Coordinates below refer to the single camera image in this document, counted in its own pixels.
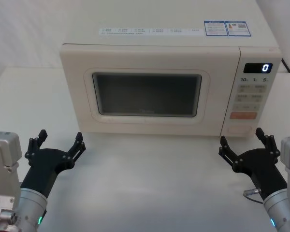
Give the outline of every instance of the control button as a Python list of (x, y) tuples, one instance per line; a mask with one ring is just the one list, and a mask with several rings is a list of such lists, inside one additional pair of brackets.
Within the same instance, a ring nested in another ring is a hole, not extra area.
[(250, 103), (235, 103), (233, 105), (234, 111), (259, 111), (260, 104), (250, 104)]
[(267, 85), (239, 85), (238, 93), (265, 93)]
[(262, 94), (237, 94), (236, 102), (261, 102), (263, 100)]
[(266, 85), (255, 85), (255, 93), (265, 93), (266, 92)]
[(257, 112), (232, 112), (230, 119), (248, 119), (254, 120), (257, 117)]
[(228, 132), (232, 134), (246, 134), (249, 133), (251, 130), (251, 126), (230, 126)]

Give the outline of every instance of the microwave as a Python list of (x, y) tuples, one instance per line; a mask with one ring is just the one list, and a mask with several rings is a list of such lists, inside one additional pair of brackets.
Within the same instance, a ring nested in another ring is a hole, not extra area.
[(206, 136), (254, 134), (282, 59), (254, 0), (84, 0), (60, 56), (81, 131)]

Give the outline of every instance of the white table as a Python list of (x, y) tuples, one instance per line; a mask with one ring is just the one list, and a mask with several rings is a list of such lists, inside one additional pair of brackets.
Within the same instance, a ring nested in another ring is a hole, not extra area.
[[(277, 75), (260, 126), (279, 147), (290, 135), (290, 74)], [(65, 151), (78, 132), (62, 69), (6, 69), (0, 131), (18, 133), (25, 153), (41, 129), (49, 135), (44, 148)], [(218, 137), (83, 136), (87, 150), (58, 176), (40, 232), (275, 231), (263, 206), (242, 196), (254, 186), (218, 155)], [(238, 154), (262, 147), (256, 138), (229, 144)], [(19, 164), (22, 181), (29, 165)]]

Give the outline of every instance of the orange button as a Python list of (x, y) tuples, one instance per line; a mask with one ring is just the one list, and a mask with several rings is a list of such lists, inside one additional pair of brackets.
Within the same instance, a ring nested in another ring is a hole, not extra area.
[(256, 119), (257, 112), (232, 112), (230, 119)]

